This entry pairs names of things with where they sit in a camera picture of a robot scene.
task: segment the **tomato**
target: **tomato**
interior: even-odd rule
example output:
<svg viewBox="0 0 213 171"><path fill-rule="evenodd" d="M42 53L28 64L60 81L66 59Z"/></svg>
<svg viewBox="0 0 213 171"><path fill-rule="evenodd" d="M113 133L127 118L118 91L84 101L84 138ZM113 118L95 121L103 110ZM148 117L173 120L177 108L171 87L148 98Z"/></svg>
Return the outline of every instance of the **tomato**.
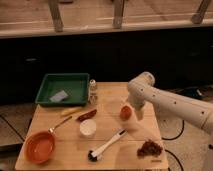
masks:
<svg viewBox="0 0 213 171"><path fill-rule="evenodd" d="M120 111L120 118L124 121L128 120L132 115L132 109L129 106L123 106Z"/></svg>

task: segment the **white cup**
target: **white cup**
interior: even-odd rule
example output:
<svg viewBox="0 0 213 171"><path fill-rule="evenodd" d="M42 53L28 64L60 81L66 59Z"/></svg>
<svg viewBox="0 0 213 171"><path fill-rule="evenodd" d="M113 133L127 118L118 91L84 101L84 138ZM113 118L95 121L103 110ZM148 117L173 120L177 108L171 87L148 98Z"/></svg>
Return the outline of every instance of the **white cup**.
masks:
<svg viewBox="0 0 213 171"><path fill-rule="evenodd" d="M92 119L86 119L80 124L80 133L86 137L91 138L96 132L96 123Z"/></svg>

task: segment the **floor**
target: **floor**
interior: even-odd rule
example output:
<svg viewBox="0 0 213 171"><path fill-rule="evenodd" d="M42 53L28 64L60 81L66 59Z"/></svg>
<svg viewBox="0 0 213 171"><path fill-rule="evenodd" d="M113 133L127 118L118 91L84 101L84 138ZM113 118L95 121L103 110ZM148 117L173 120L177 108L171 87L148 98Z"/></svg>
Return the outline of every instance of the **floor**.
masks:
<svg viewBox="0 0 213 171"><path fill-rule="evenodd" d="M211 86L202 87L199 90L202 90L203 100L213 102L213 88ZM36 105L33 103L1 106L0 116L15 127L20 136L24 138L35 107ZM182 120L180 118L159 106L155 106L155 112L163 138L172 138L179 134L182 128ZM0 117L0 147L22 143L22 139L8 126L2 117ZM164 144L167 150L177 156L185 171L202 171L208 138L209 136L205 132L185 122L183 134L175 140L164 140ZM18 150L4 152L0 148L0 170L14 170L18 153ZM170 170L181 170L179 164L170 153L168 153L167 157Z"/></svg>

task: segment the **red chili pepper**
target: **red chili pepper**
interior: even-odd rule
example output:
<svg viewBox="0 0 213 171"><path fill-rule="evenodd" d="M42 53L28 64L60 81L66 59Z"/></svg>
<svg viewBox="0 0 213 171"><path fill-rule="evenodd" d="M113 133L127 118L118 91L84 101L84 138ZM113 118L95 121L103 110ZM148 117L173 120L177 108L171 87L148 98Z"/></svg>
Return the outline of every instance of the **red chili pepper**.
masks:
<svg viewBox="0 0 213 171"><path fill-rule="evenodd" d="M76 120L79 121L79 122L82 122L82 121L84 121L86 119L92 118L93 116L95 116L96 113L97 113L97 109L94 109L94 110L92 110L90 112L87 112L87 113L79 116Z"/></svg>

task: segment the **brush bristles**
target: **brush bristles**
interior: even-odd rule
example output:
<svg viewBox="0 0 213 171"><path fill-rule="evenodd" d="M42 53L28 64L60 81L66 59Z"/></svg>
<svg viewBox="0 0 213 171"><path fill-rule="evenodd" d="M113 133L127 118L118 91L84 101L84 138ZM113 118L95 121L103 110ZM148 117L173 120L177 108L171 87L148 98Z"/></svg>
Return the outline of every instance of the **brush bristles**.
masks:
<svg viewBox="0 0 213 171"><path fill-rule="evenodd" d="M88 153L88 159L89 159L90 161L92 161L92 162L98 161L97 157L93 157L93 156L92 156L92 152L93 152L92 150L89 151L89 153Z"/></svg>

